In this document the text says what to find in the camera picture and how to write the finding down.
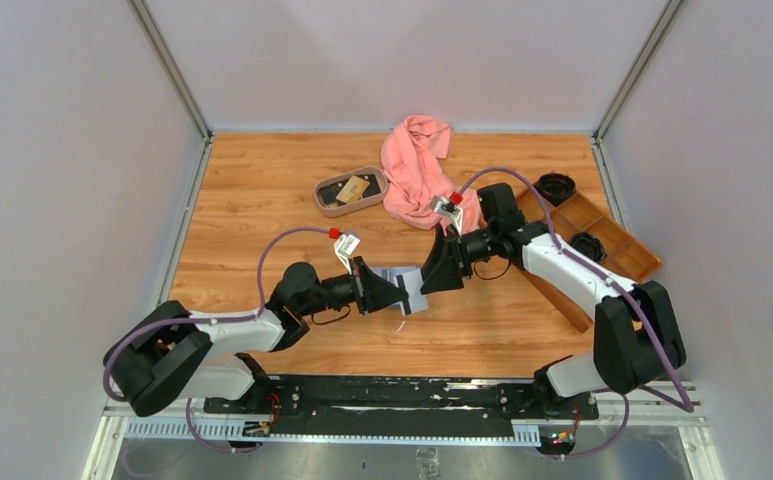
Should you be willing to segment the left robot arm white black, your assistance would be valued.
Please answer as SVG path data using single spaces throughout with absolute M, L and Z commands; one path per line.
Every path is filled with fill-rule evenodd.
M 246 354 L 292 347 L 309 332 L 308 318 L 327 310 L 424 308 L 422 283 L 418 268 L 383 277 L 355 257 L 349 272 L 324 280 L 309 263 L 290 265 L 262 309 L 199 316 L 168 301 L 107 352 L 104 383 L 116 385 L 118 399 L 139 417 L 187 398 L 222 398 L 255 413 L 269 389 Z

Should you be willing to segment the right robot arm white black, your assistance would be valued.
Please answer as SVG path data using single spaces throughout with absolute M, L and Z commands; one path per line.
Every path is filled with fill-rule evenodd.
M 601 389 L 628 394 L 663 375 L 679 380 L 687 360 L 668 291 L 637 283 L 575 250 L 547 223 L 530 222 L 506 183 L 478 192 L 484 227 L 460 234 L 438 226 L 421 268 L 422 294 L 463 288 L 480 260 L 500 257 L 549 283 L 593 322 L 591 352 L 569 356 L 534 374 L 533 403 L 558 417 L 573 397 Z

